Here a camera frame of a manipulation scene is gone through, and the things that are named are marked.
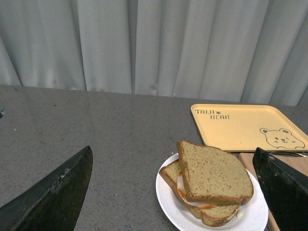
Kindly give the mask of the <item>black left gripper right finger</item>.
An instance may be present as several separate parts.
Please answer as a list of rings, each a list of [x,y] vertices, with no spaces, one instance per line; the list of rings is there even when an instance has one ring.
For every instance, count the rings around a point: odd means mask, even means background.
[[[253,156],[257,179],[282,231],[308,229],[308,177],[261,148]]]

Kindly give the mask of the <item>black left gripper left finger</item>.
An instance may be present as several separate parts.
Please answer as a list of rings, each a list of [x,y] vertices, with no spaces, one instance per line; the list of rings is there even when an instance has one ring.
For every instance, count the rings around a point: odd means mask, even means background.
[[[93,154],[86,146],[0,208],[2,231],[72,231],[87,193]]]

